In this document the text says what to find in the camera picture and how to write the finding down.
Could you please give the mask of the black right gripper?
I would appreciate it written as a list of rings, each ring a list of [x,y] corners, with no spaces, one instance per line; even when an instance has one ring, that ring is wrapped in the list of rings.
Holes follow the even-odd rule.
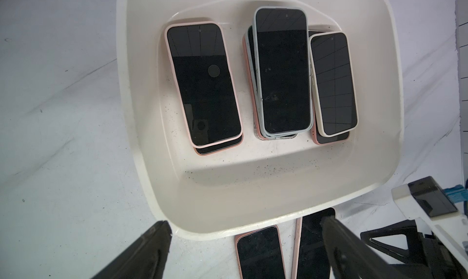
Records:
[[[407,248],[380,242],[379,238],[405,237]],[[468,272],[433,234],[418,231],[414,220],[404,220],[381,229],[364,231],[360,238],[369,247],[399,261],[392,266],[411,279],[466,279]]]

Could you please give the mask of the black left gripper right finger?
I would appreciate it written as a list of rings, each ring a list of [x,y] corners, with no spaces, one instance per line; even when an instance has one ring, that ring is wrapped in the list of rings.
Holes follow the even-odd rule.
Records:
[[[332,216],[321,220],[322,237],[336,279],[405,279]]]

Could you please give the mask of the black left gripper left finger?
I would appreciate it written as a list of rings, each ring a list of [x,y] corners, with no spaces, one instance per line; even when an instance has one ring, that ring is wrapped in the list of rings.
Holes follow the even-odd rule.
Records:
[[[94,278],[161,279],[171,239],[169,223],[163,220],[156,222]]]

